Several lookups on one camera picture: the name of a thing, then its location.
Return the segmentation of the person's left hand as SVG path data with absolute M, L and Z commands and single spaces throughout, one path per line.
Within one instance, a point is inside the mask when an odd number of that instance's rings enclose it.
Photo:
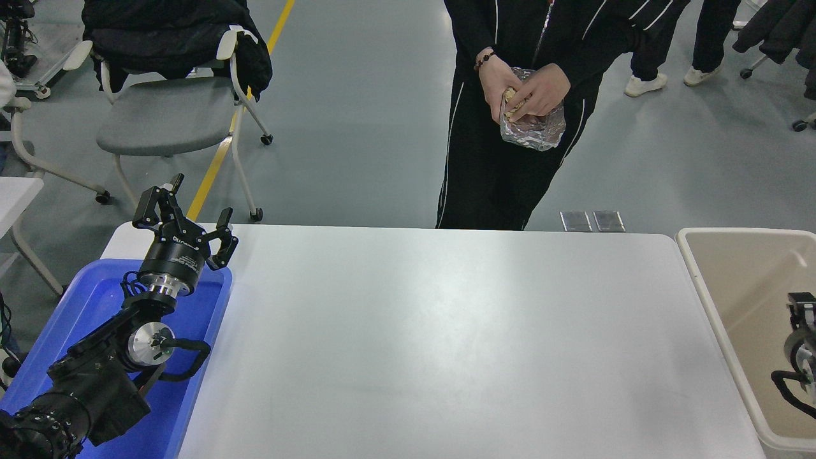
M 518 122 L 528 115 L 548 115 L 563 102 L 570 89 L 571 82 L 563 69 L 555 63 L 547 64 L 515 89 L 513 98 L 506 103 L 506 117 L 510 122 Z

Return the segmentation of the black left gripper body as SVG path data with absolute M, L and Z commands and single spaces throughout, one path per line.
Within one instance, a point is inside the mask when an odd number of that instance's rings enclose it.
M 209 256 L 208 244 L 196 241 L 204 232 L 196 224 L 184 229 L 180 229 L 177 223 L 163 224 L 139 269 L 141 284 L 154 284 L 155 278 L 164 275 L 176 279 L 187 288 L 196 287 Z

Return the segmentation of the person's right hand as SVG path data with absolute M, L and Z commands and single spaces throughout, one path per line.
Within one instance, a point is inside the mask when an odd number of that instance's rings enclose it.
M 481 82 L 484 101 L 487 102 L 490 109 L 490 116 L 493 122 L 499 123 L 500 108 L 505 91 L 507 88 L 520 90 L 522 81 L 515 75 L 510 66 L 496 55 L 492 48 L 486 48 L 479 53 L 477 73 Z

